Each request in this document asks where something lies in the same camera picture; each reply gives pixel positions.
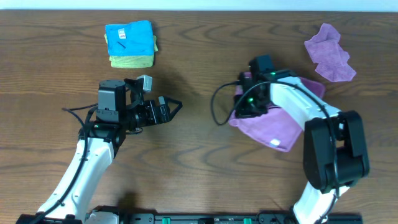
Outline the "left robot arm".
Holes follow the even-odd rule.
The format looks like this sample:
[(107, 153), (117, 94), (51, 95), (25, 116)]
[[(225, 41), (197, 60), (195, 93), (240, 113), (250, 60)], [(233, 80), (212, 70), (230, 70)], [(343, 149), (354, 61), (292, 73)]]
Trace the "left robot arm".
[(113, 207), (88, 211), (96, 187), (112, 164), (126, 136), (144, 127), (168, 123), (182, 102), (161, 96), (145, 100), (152, 89), (147, 75), (99, 83), (98, 102), (88, 106), (73, 159), (57, 188), (34, 215), (22, 214), (18, 223), (129, 223), (129, 215)]

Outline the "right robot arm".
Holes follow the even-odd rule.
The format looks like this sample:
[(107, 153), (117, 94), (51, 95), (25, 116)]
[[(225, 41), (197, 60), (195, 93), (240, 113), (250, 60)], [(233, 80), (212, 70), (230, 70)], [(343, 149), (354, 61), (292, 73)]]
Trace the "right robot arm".
[(286, 223), (326, 223), (338, 199), (370, 171), (363, 120), (319, 99), (291, 70), (240, 73), (234, 99), (238, 118), (267, 113), (273, 103), (304, 131), (303, 169), (308, 180)]

